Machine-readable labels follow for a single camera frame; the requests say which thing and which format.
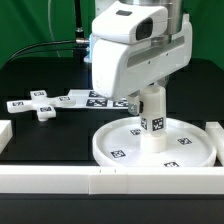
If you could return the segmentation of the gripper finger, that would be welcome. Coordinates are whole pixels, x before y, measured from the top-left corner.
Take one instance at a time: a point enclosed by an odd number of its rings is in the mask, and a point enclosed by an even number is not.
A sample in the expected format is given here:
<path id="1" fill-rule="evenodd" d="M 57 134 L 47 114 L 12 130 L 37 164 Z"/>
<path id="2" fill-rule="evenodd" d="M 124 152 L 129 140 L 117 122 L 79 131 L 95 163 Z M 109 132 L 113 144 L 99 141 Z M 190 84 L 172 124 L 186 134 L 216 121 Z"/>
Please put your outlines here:
<path id="1" fill-rule="evenodd" d="M 128 102 L 128 112 L 134 116 L 143 112 L 143 102 L 140 100 L 140 93 L 135 92 L 126 97 Z"/>

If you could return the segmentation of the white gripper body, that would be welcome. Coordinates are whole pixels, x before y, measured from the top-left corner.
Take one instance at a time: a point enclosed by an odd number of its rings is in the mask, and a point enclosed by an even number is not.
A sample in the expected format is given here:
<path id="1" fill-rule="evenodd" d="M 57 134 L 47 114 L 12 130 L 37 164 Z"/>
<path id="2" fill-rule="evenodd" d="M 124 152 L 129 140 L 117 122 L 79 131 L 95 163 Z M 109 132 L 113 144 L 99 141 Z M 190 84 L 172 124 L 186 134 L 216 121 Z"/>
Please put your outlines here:
<path id="1" fill-rule="evenodd" d="M 185 67 L 192 26 L 181 3 L 114 3 L 92 23 L 92 84 L 118 100 Z"/>

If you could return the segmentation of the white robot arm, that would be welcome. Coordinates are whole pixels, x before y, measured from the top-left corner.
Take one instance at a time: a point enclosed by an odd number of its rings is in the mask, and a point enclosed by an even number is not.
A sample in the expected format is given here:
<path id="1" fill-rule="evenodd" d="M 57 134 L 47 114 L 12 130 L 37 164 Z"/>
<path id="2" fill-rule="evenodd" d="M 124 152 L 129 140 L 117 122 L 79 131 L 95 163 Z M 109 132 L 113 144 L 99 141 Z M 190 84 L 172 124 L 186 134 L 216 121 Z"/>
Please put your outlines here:
<path id="1" fill-rule="evenodd" d="M 140 91 L 185 67 L 192 54 L 183 0 L 117 0 L 94 19 L 92 33 L 93 89 L 112 101 L 126 98 L 134 115 Z"/>

